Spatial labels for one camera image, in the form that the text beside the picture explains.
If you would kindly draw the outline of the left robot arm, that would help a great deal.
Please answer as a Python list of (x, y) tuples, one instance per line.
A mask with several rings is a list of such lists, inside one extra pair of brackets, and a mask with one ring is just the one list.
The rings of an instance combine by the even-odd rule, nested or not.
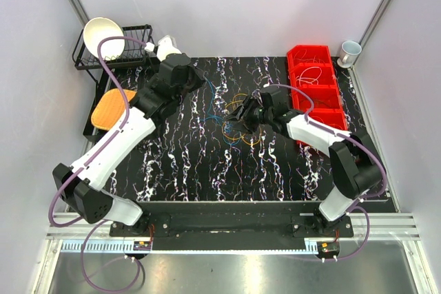
[(101, 220), (123, 223), (135, 236), (143, 235), (149, 220), (134, 201), (107, 192), (111, 173), (142, 140), (159, 135), (165, 120), (175, 114), (187, 94), (205, 82), (203, 72), (186, 54), (171, 54), (158, 72), (139, 89), (115, 126), (70, 166), (58, 164), (53, 172), (56, 199), (62, 199), (90, 224)]

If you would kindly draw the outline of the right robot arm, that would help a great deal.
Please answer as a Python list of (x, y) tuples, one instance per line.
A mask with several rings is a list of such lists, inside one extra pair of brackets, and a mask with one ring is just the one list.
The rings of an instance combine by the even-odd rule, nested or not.
[(245, 134), (269, 125), (277, 134), (305, 143), (329, 158), (334, 187), (311, 219), (312, 229), (325, 237), (361, 200), (372, 197), (373, 188), (387, 188), (387, 173), (366, 131), (349, 132), (314, 120), (310, 116), (314, 109), (311, 97), (306, 111), (291, 108), (285, 102), (285, 88), (271, 84), (255, 90), (225, 120)]

